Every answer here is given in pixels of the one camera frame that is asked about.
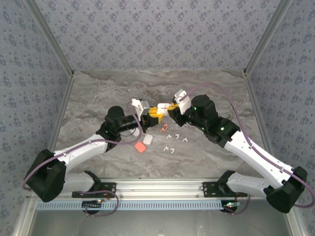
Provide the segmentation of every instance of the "purple cable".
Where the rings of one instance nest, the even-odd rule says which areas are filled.
[[[227,208],[227,207],[223,207],[223,208],[224,208],[225,210],[228,210],[228,211],[231,212],[231,213],[228,213],[228,212],[227,212],[227,214],[239,215],[239,214],[242,214],[244,211],[247,210],[247,208],[250,206],[250,203],[251,203],[251,196],[250,196],[250,194],[248,194],[247,203],[246,203],[245,207],[244,207],[241,211],[239,211],[239,212],[234,212],[234,211],[232,211],[231,209],[229,209],[229,208]]]
[[[191,94],[192,92],[194,92],[194,91],[197,90],[198,88],[203,87],[203,86],[207,86],[207,85],[213,85],[213,86],[219,88],[219,89],[224,93],[224,95],[226,96],[226,98],[228,99],[228,101],[230,102],[230,104],[231,104],[231,106],[232,106],[232,108],[233,108],[233,111],[234,111],[234,113],[235,113],[235,115],[236,115],[236,118],[237,118],[237,120],[238,120],[238,122],[239,122],[239,124],[240,124],[241,130],[242,130],[242,132],[243,132],[243,134],[244,134],[244,137],[245,137],[247,143],[249,144],[249,146],[252,147],[252,149],[253,149],[262,159],[264,159],[265,161],[267,161],[269,164],[273,165],[274,167],[278,168],[279,170],[283,171],[284,173],[286,173],[286,174],[290,175],[291,177],[295,178],[297,181],[299,181],[301,184],[303,184],[303,185],[309,190],[309,192],[310,192],[310,194],[311,194],[311,196],[312,196],[312,202],[311,202],[310,204],[308,204],[308,205],[298,205],[298,204],[294,204],[294,206],[295,206],[295,207],[300,207],[300,208],[310,208],[310,207],[315,206],[315,192],[312,190],[312,188],[311,188],[307,183],[305,183],[301,178],[299,178],[298,176],[294,175],[293,173],[287,171],[286,169],[283,169],[283,170],[282,170],[282,167],[281,167],[281,166],[277,165],[276,163],[273,163],[271,160],[269,160],[267,157],[265,157],[262,153],[260,153],[255,147],[252,146],[251,140],[250,140],[250,138],[249,138],[249,136],[248,136],[248,134],[247,134],[247,132],[246,132],[246,130],[245,130],[245,126],[244,126],[243,122],[241,121],[241,118],[240,118],[240,116],[239,116],[239,114],[238,114],[238,112],[237,112],[237,110],[236,110],[236,107],[235,107],[235,105],[233,104],[232,99],[231,99],[230,96],[228,95],[227,91],[226,91],[223,87],[221,87],[220,85],[217,85],[217,84],[215,84],[215,83],[213,83],[213,82],[205,82],[205,83],[202,83],[202,84],[200,84],[200,85],[194,87],[192,90],[190,90],[190,91],[189,91],[183,98],[181,98],[179,101],[180,101],[180,102],[183,101],[186,97],[189,96],[189,94]]]
[[[115,205],[115,208],[110,212],[110,213],[106,213],[106,214],[98,214],[98,215],[91,215],[91,214],[88,214],[88,208],[90,205],[92,204],[88,204],[87,207],[85,208],[85,214],[88,215],[88,216],[91,216],[91,217],[103,217],[103,216],[109,216],[113,213],[115,213],[117,211],[117,208],[119,206],[119,198],[117,196],[116,193],[112,192],[112,191],[108,191],[108,190],[100,190],[100,191],[94,191],[94,192],[82,192],[82,191],[77,191],[77,193],[80,193],[80,194],[95,194],[95,193],[109,193],[109,194],[113,194],[115,196],[115,198],[117,199],[117,203]]]
[[[135,140],[130,141],[130,142],[125,142],[125,143],[120,143],[120,142],[115,142],[115,141],[106,140],[106,139],[95,139],[95,140],[92,140],[91,143],[107,142],[107,143],[110,143],[110,144],[129,145],[129,144],[133,144],[133,143],[137,142],[137,141],[141,138],[141,135],[142,135],[143,131],[142,131],[142,127],[141,127],[140,121],[138,120],[137,116],[131,111],[130,105],[131,105],[131,102],[129,102],[129,103],[127,104],[127,108],[128,108],[128,110],[130,111],[130,113],[132,114],[133,118],[136,120],[136,122],[137,122],[137,124],[138,124],[139,131],[140,131],[138,137],[137,137]],[[83,146],[85,146],[85,145],[89,145],[89,144],[90,144],[90,142],[82,143],[82,144],[80,144],[80,145],[78,145],[78,146],[76,146],[76,147],[73,147],[73,148],[69,149],[68,151],[66,151],[66,152],[64,152],[64,153],[60,153],[60,154],[58,154],[57,156],[53,156],[53,157],[47,159],[46,161],[40,163],[38,166],[36,166],[36,167],[34,168],[34,170],[32,170],[32,171],[28,174],[28,176],[26,176],[26,178],[24,179],[24,181],[23,181],[23,183],[22,183],[22,188],[25,189],[25,190],[31,190],[30,188],[27,188],[27,187],[26,187],[26,183],[29,181],[29,179],[30,179],[41,167],[47,165],[49,162],[51,162],[51,161],[53,161],[53,160],[56,160],[57,158],[63,156],[65,153],[66,153],[66,154],[69,154],[69,153],[71,153],[72,151],[77,150],[77,149],[79,149],[79,148],[81,148],[81,147],[83,147]]]

